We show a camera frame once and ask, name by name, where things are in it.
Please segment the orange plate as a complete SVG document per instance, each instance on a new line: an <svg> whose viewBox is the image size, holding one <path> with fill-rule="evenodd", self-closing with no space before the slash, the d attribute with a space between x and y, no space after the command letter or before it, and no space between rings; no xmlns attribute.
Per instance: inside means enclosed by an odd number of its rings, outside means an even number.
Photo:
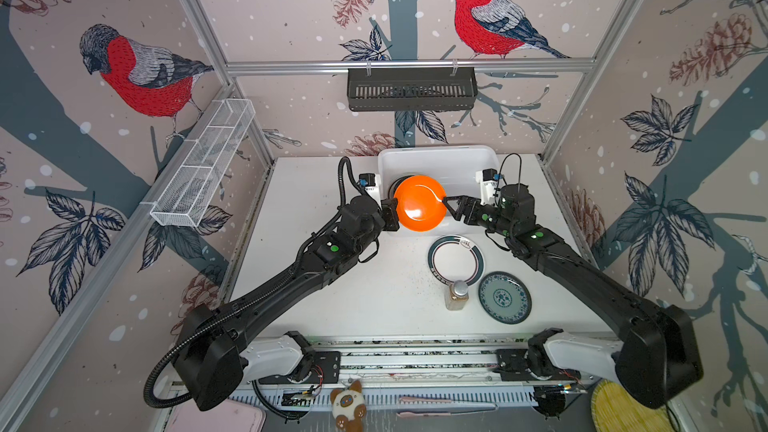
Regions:
<svg viewBox="0 0 768 432"><path fill-rule="evenodd" d="M396 188L396 212L402 226L413 232L429 232L444 220L446 192L435 179L425 175L405 178Z"/></svg>

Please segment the black plate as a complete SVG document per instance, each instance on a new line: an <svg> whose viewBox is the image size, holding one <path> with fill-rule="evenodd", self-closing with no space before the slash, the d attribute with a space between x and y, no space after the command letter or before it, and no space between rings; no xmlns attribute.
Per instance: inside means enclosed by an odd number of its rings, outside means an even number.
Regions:
<svg viewBox="0 0 768 432"><path fill-rule="evenodd" d="M396 193L396 191L397 191L397 188L400 186L400 184L401 184L403 181L404 181L404 178L403 178L403 177L401 177L401 178L397 179L396 181L394 181L394 182L393 182L393 183L390 185L390 187L389 187L389 189L388 189L388 198L389 198L389 199L392 199L392 198L394 198L394 197L395 197L395 193Z"/></svg>

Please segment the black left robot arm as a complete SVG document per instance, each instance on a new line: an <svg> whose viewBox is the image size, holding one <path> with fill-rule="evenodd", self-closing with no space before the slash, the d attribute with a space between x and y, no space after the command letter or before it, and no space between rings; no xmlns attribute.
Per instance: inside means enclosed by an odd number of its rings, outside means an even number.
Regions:
<svg viewBox="0 0 768 432"><path fill-rule="evenodd" d="M354 197L272 279L216 309L194 309L176 345L149 373L143 389L146 405L164 409L192 400L207 411L228 398L254 363L245 352L259 333L305 297L370 261L364 251L382 232L399 229L397 204L395 199L379 203Z"/></svg>

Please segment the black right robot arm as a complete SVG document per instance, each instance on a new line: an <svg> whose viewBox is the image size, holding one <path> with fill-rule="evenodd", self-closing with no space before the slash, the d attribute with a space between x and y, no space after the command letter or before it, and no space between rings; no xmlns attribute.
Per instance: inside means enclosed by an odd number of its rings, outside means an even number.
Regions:
<svg viewBox="0 0 768 432"><path fill-rule="evenodd" d="M637 402L659 409L704 376L691 318L629 291L581 258L562 237L538 224L535 200L524 184L506 185L496 200L466 195L442 200L451 216L503 238L517 259L554 280L600 317L619 347L605 367L584 371L623 386Z"/></svg>

